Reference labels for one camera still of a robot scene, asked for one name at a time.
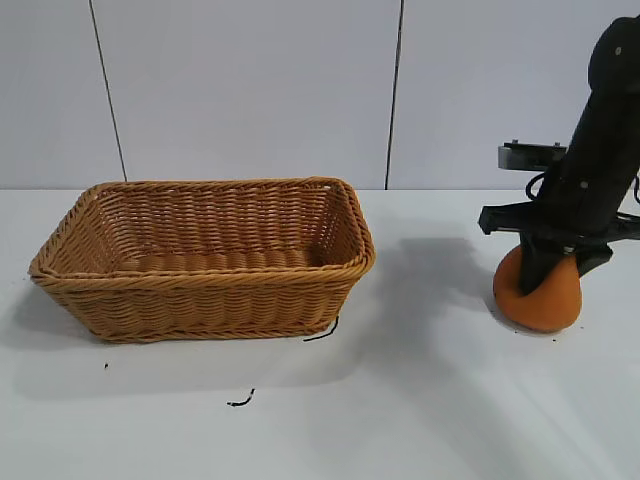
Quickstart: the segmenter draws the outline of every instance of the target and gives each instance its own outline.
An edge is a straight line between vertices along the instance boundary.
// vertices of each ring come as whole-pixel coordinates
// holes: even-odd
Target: white wall
[[[566,144],[595,42],[638,0],[407,0],[391,188],[523,188],[497,147]]]
[[[0,188],[121,180],[87,0],[0,5]]]
[[[96,0],[129,179],[382,188],[399,0]]]

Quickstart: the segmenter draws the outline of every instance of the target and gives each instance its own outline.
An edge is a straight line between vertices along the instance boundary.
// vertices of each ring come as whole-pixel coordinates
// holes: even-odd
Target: small black debris
[[[245,401],[243,401],[243,402],[227,402],[227,405],[229,405],[230,407],[244,407],[247,403],[249,403],[251,401],[255,391],[256,391],[256,389],[252,388],[251,392],[249,393],[249,396],[247,397],[247,399]]]

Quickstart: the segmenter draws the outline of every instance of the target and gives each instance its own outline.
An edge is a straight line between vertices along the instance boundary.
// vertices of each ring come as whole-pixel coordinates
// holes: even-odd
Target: orange ball
[[[537,332],[557,332],[573,325],[582,309],[575,256],[563,258],[528,295],[518,287],[521,265],[522,249],[518,246],[504,257],[493,277],[493,294],[502,313],[512,322]]]

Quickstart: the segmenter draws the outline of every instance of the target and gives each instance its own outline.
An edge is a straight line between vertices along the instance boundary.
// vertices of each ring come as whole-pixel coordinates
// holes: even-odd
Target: soft orange toy
[[[522,250],[514,248],[500,262],[493,278],[493,293],[502,313],[511,321],[538,332],[567,328],[582,308],[580,275],[574,256],[567,256],[529,295],[518,287]]]

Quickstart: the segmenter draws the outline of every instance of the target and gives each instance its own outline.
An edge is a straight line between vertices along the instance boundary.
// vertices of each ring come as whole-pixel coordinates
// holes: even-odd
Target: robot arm
[[[524,295],[567,255],[575,255],[584,275],[609,261],[610,242],[640,239],[640,218],[618,213],[640,168],[640,17],[617,19],[604,32],[591,57],[589,85],[568,149],[503,148],[502,167],[544,170],[537,197],[486,206],[480,216],[486,234],[520,234]]]

